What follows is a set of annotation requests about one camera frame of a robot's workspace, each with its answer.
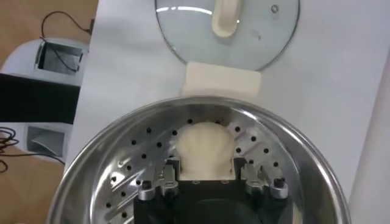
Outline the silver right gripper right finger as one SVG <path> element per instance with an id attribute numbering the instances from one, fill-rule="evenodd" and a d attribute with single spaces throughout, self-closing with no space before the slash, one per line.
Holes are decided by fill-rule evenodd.
<path id="1" fill-rule="evenodd" d="M 233 159 L 233 164 L 236 179 L 245 182 L 248 194 L 260 192 L 278 200 L 288 198 L 288 184 L 278 167 L 272 164 L 260 164 L 256 167 L 254 163 L 239 157 Z"/>

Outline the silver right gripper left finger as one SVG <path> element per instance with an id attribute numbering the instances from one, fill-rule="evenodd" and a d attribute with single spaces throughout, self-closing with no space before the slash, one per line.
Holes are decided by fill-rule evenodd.
<path id="1" fill-rule="evenodd" d="M 138 199 L 150 201 L 162 198 L 164 201 L 173 201 L 179 193 L 180 162 L 175 158 L 169 158 L 162 170 L 158 172 L 154 166 L 149 171 L 149 176 L 142 181 L 138 188 Z"/>

